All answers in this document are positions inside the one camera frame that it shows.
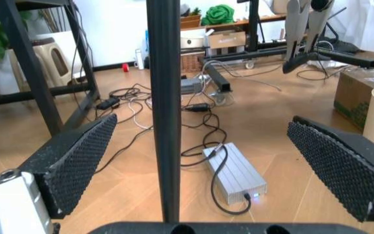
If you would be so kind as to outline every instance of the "caster wheel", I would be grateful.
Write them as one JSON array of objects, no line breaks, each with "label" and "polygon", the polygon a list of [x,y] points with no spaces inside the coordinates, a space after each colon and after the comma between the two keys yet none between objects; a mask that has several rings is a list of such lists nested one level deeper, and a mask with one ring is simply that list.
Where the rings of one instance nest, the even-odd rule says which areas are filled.
[{"label": "caster wheel", "polygon": [[215,103],[216,103],[216,106],[222,106],[226,103],[226,98],[224,97],[224,95],[218,95],[215,99],[214,99]]},{"label": "caster wheel", "polygon": [[255,62],[254,61],[249,61],[245,63],[245,68],[246,69],[253,69],[255,67]]}]

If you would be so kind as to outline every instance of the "wicker basket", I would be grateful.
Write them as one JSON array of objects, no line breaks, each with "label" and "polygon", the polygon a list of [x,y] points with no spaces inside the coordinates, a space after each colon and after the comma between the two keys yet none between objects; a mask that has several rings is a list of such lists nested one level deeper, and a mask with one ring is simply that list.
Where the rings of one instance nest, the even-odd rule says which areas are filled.
[{"label": "wicker basket", "polygon": [[202,70],[203,64],[199,62],[199,58],[205,56],[204,51],[188,53],[181,55],[181,73],[199,72]]}]

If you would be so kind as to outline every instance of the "table leg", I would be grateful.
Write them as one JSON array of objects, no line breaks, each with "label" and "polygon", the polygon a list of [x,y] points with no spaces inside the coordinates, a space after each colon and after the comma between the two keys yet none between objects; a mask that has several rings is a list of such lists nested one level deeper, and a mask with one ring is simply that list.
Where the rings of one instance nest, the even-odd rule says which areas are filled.
[{"label": "table leg", "polygon": [[0,21],[25,74],[31,93],[51,135],[59,133],[63,123],[44,79],[18,9],[13,0],[0,0]]}]

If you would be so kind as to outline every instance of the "black power brick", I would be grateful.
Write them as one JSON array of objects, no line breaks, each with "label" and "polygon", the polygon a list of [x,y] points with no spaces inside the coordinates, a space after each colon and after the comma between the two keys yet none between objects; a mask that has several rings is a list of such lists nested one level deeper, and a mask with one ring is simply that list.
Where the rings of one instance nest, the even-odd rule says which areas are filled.
[{"label": "black power brick", "polygon": [[120,102],[119,98],[117,98],[117,97],[110,97],[109,99],[104,100],[103,102],[101,102],[100,104],[98,104],[96,106],[96,109],[98,109],[98,110],[107,110],[107,109],[115,106],[116,104],[119,104],[119,102]]},{"label": "black power brick", "polygon": [[185,110],[191,112],[206,112],[210,110],[210,105],[207,103],[193,104],[186,107]]}]

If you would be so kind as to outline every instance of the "green cloth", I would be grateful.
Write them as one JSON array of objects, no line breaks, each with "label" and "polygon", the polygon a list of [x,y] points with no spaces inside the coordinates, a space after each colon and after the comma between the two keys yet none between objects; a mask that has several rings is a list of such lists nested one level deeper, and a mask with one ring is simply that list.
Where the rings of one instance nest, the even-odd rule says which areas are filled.
[{"label": "green cloth", "polygon": [[222,23],[233,23],[233,13],[235,10],[228,5],[212,6],[206,12],[206,16],[202,19],[202,25],[215,25]]}]

